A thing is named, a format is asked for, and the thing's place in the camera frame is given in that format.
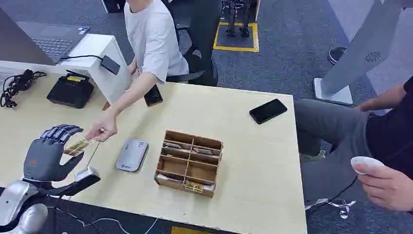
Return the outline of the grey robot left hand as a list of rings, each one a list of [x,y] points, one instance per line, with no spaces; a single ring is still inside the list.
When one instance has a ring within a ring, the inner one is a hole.
[[[44,131],[32,141],[23,164],[23,178],[31,181],[62,181],[78,165],[83,153],[65,164],[60,161],[68,139],[82,132],[76,125],[61,124]]]

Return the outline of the person's hand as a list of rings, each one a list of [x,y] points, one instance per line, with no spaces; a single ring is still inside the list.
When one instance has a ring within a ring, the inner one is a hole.
[[[110,137],[117,134],[117,124],[116,124],[117,113],[112,110],[106,110],[102,115],[93,122],[92,127],[86,134],[86,140],[96,140],[99,142],[104,142]]]
[[[355,164],[353,169],[374,204],[393,211],[413,210],[413,181],[404,173],[377,164]]]
[[[138,67],[137,59],[136,57],[133,58],[132,62],[130,65],[128,65],[128,71],[132,77],[132,79],[136,79],[140,76],[141,71]]]

